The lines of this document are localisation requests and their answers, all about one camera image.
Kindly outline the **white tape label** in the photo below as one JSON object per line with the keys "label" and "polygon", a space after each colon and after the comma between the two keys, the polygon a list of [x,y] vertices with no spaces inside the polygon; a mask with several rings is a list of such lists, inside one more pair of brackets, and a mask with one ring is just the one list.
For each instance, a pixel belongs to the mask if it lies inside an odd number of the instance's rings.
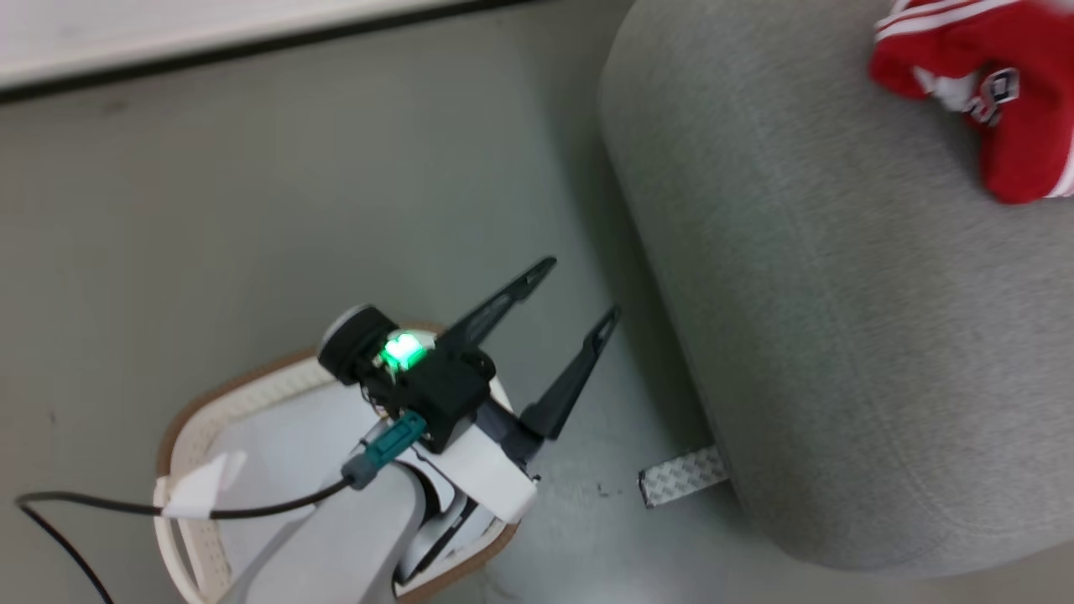
{"label": "white tape label", "polygon": [[161,505],[164,518],[208,519],[218,497],[237,479],[245,466],[245,451],[223,452],[180,478],[174,486],[166,505]]}

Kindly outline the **red white striped jersey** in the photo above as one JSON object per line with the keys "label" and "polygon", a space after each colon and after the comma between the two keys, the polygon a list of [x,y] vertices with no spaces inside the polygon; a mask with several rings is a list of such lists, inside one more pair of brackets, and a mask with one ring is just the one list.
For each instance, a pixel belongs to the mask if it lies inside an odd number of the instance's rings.
{"label": "red white striped jersey", "polygon": [[871,80],[933,98],[982,138],[998,201],[1074,196],[1074,11],[1047,0],[894,0],[873,27]]}

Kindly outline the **grey fabric ottoman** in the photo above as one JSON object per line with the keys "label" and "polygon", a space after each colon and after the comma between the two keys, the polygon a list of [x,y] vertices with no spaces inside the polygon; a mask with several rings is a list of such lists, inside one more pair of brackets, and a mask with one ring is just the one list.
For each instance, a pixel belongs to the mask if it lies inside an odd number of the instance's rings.
{"label": "grey fabric ottoman", "polygon": [[1074,543],[1074,200],[869,80],[894,0],[636,0],[613,160],[748,515],[920,578]]}

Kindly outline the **white garment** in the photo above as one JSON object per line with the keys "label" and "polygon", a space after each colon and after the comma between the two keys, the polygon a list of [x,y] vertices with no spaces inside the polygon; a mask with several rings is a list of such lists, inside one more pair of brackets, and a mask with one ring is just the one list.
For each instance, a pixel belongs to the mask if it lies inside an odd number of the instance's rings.
{"label": "white garment", "polygon": [[[374,425],[363,398],[337,385],[230,425],[212,448],[245,451],[247,461],[217,506],[258,508],[326,488]],[[224,604],[392,601],[393,573],[425,504],[417,475],[391,464],[369,486],[310,508],[223,521],[220,540],[232,571]]]}

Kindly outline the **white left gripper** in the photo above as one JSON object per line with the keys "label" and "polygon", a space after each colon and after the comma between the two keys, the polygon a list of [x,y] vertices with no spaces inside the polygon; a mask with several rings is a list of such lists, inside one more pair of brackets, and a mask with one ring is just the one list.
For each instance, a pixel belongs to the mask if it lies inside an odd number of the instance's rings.
{"label": "white left gripper", "polygon": [[[541,258],[473,307],[438,336],[438,353],[461,357],[481,351],[483,342],[498,328],[506,314],[525,302],[557,263],[556,257]],[[607,310],[583,339],[571,363],[561,371],[540,400],[524,409],[520,416],[521,425],[534,435],[545,440],[558,438],[607,342],[613,336],[620,316],[621,310],[616,306]],[[503,523],[520,523],[536,500],[537,481],[510,461],[500,444],[488,436],[478,425],[468,425],[440,454],[430,452],[420,442],[415,444],[415,454]]]}

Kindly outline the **silver patterned floor strip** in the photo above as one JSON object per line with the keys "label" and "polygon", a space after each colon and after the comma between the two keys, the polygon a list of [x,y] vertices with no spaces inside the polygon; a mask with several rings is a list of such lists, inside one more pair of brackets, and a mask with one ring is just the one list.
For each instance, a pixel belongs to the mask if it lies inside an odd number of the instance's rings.
{"label": "silver patterned floor strip", "polygon": [[655,509],[728,479],[717,447],[710,445],[642,470],[638,486],[644,507]]}

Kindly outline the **white laundry basket brown rim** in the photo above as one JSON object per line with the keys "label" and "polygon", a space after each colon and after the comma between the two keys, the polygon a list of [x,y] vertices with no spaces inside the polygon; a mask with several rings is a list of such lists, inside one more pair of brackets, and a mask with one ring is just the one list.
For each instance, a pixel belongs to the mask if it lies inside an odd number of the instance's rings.
{"label": "white laundry basket brown rim", "polygon": [[[180,478],[227,454],[212,448],[227,427],[329,385],[360,394],[335,382],[314,353],[297,353],[185,406],[169,426],[158,454],[154,504],[166,505]],[[378,413],[366,405],[378,425]],[[400,456],[398,464],[412,471],[425,489],[425,515],[393,573],[393,600],[371,604],[421,604],[483,569],[513,540],[518,527],[503,523],[461,492],[415,454],[415,447]],[[160,553],[185,604],[224,604],[223,596],[232,587],[232,571],[220,540],[220,523],[184,518],[154,520]]]}

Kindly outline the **white black baseboard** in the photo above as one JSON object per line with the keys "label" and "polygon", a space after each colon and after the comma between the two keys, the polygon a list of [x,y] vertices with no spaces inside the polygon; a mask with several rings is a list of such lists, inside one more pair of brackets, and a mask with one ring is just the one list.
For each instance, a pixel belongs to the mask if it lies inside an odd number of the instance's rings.
{"label": "white black baseboard", "polygon": [[0,107],[539,0],[0,0]]}

